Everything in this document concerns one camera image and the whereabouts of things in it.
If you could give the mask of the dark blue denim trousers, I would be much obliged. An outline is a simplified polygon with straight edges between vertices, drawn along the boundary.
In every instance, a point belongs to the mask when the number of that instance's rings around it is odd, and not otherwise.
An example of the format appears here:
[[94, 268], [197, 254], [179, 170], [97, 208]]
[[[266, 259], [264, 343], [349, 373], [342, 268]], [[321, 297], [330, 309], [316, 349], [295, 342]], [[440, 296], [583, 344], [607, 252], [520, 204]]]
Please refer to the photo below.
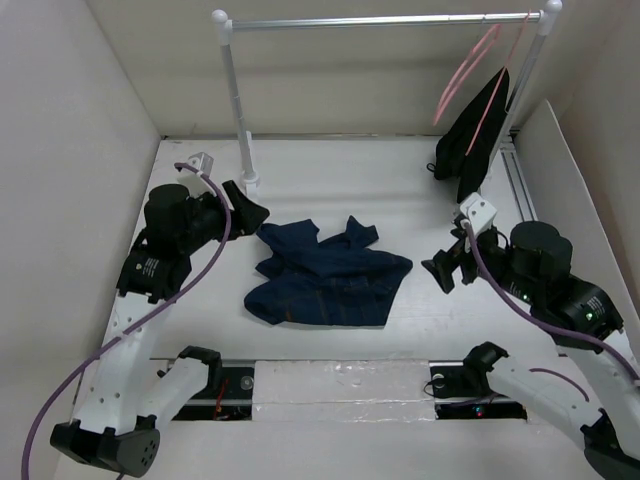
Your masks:
[[244, 298], [246, 310], [271, 325], [382, 328], [413, 262], [372, 250], [374, 226], [348, 218], [323, 241], [312, 220], [263, 224], [257, 237], [272, 251], [255, 270], [266, 282]]

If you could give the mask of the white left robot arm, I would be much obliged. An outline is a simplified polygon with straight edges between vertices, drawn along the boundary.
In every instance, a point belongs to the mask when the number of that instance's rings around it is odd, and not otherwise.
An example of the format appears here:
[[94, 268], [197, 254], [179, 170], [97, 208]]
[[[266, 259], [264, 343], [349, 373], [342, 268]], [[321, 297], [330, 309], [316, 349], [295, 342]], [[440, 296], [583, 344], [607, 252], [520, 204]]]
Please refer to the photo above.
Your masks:
[[71, 420], [54, 426], [50, 444], [84, 465], [144, 476], [155, 461], [163, 429], [196, 395], [222, 387], [219, 352], [187, 346], [174, 366], [146, 388], [150, 356], [175, 300], [202, 274], [191, 257], [211, 241], [249, 236], [268, 218], [232, 180], [194, 196], [173, 183], [153, 188], [144, 226], [123, 264], [107, 337], [89, 393]]

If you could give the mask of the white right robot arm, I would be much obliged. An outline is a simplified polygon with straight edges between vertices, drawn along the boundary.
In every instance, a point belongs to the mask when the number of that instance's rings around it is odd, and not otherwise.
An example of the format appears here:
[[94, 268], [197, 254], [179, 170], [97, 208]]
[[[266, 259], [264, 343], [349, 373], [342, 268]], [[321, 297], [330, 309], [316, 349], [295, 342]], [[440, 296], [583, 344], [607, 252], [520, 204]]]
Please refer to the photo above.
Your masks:
[[546, 333], [591, 387], [591, 401], [572, 397], [486, 341], [429, 382], [439, 399], [505, 396], [561, 431], [604, 479], [639, 476], [639, 364], [624, 321], [609, 295], [571, 272], [573, 246], [550, 224], [525, 221], [504, 236], [495, 226], [477, 232], [459, 215], [455, 244], [423, 267], [440, 288], [481, 278], [518, 316]]

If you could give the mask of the empty pink hanger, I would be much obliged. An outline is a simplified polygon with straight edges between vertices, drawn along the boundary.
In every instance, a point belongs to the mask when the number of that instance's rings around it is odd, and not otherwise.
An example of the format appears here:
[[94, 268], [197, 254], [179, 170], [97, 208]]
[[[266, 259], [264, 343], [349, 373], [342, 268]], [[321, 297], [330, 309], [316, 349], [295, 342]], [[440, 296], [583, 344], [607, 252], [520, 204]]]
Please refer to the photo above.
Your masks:
[[455, 73], [452, 75], [437, 103], [435, 114], [433, 117], [434, 126], [439, 123], [440, 118], [444, 114], [449, 103], [454, 98], [464, 81], [496, 43], [497, 39], [500, 36], [501, 29], [501, 25], [491, 26], [489, 30], [471, 48], [465, 59], [461, 62]]

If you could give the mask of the pink hanger with black garment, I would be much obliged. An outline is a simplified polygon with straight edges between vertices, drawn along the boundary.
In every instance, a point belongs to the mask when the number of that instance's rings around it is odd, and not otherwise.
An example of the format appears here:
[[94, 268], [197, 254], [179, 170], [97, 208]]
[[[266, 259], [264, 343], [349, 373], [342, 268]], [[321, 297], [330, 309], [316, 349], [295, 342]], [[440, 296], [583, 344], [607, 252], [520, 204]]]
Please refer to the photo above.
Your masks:
[[479, 134], [481, 133], [483, 124], [485, 122], [485, 119], [486, 119], [486, 117], [488, 116], [488, 114], [489, 114], [489, 112], [491, 110], [491, 107], [492, 107], [492, 104], [494, 102], [494, 99], [495, 99], [495, 97], [496, 97], [496, 95], [498, 93], [498, 90], [500, 89], [502, 80], [503, 80], [505, 74], [507, 73], [508, 67], [509, 67], [509, 65], [511, 63], [511, 60], [512, 60], [512, 57], [513, 57], [513, 55], [515, 53], [516, 47], [518, 46], [518, 43], [519, 43], [519, 41], [520, 41], [520, 39], [521, 39], [525, 29], [526, 29], [526, 26], [529, 23], [529, 18], [531, 17], [531, 15], [532, 15], [532, 11], [529, 10], [527, 15], [525, 16], [525, 18], [522, 20], [520, 29], [519, 29], [518, 34], [517, 34], [512, 46], [511, 46], [511, 50], [510, 50], [510, 52], [508, 54], [508, 57], [507, 57], [504, 65], [503, 65], [502, 69], [500, 70], [498, 79], [496, 80], [496, 84], [495, 84], [495, 86], [494, 86], [494, 88], [493, 88], [493, 90], [491, 92], [489, 100], [487, 101], [487, 103], [485, 105], [485, 109], [484, 109], [484, 111], [482, 113], [482, 116], [480, 117], [480, 119], [479, 119], [479, 121], [478, 121], [478, 123], [476, 125], [476, 129], [475, 129], [473, 137], [471, 138], [471, 141], [470, 141], [470, 143], [469, 143], [469, 145], [467, 147], [467, 150], [465, 151], [465, 157], [468, 157], [472, 153], [472, 150], [474, 148], [476, 140], [477, 140]]

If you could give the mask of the black hanging garment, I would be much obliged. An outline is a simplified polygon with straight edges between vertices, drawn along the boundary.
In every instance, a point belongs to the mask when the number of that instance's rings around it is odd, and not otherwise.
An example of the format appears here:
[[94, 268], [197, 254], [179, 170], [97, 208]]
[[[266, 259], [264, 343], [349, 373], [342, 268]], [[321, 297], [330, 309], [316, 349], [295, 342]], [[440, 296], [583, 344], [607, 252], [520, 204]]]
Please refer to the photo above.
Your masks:
[[435, 162], [427, 165], [436, 180], [458, 181], [458, 204], [476, 193], [485, 180], [490, 154], [506, 118], [509, 87], [509, 71], [501, 69], [438, 141]]

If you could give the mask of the white board right side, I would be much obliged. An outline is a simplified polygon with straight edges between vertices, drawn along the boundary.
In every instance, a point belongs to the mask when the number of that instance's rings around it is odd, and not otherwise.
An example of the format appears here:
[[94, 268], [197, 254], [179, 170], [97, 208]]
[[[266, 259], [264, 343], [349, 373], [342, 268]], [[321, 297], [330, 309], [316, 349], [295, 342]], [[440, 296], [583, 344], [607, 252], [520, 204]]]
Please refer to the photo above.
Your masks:
[[639, 316], [585, 180], [548, 100], [541, 101], [514, 140], [536, 217], [573, 244], [571, 272], [604, 289], [639, 354]]

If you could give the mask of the white clothes rack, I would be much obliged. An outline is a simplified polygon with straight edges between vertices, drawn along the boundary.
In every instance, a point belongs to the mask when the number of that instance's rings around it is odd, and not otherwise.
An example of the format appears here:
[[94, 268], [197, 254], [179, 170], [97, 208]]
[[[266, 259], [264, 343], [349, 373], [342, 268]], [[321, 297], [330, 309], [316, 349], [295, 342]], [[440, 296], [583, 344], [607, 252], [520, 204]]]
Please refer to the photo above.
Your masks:
[[241, 158], [241, 183], [247, 195], [255, 198], [258, 195], [261, 177], [255, 166], [253, 154], [253, 140], [248, 130], [241, 103], [240, 90], [231, 48], [232, 37], [235, 33], [279, 30], [308, 30], [308, 29], [341, 29], [358, 27], [421, 27], [442, 25], [488, 25], [489, 32], [498, 34], [503, 24], [519, 24], [526, 26], [530, 23], [538, 25], [534, 39], [525, 57], [520, 73], [513, 86], [511, 96], [506, 104], [506, 117], [489, 154], [489, 162], [493, 163], [498, 155], [504, 138], [509, 133], [515, 113], [518, 110], [521, 97], [529, 82], [531, 73], [537, 63], [547, 37], [554, 29], [556, 20], [563, 9], [561, 1], [548, 1], [538, 11], [529, 13], [469, 13], [469, 14], [426, 14], [426, 15], [394, 15], [394, 16], [366, 16], [366, 17], [337, 17], [319, 19], [290, 19], [264, 21], [238, 21], [231, 19], [228, 14], [217, 9], [212, 12], [211, 19], [215, 25], [221, 52], [222, 64], [229, 90], [236, 135]]

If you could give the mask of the aluminium rail right side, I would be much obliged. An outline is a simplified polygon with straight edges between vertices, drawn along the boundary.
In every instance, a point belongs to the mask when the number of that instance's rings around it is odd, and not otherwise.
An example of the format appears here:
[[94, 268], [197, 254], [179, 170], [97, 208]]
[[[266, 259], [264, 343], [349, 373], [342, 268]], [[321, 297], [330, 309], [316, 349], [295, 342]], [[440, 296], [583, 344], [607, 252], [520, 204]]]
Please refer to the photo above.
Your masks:
[[500, 154], [507, 173], [519, 215], [523, 221], [537, 221], [533, 199], [520, 165], [516, 146], [511, 134], [507, 134], [500, 147]]

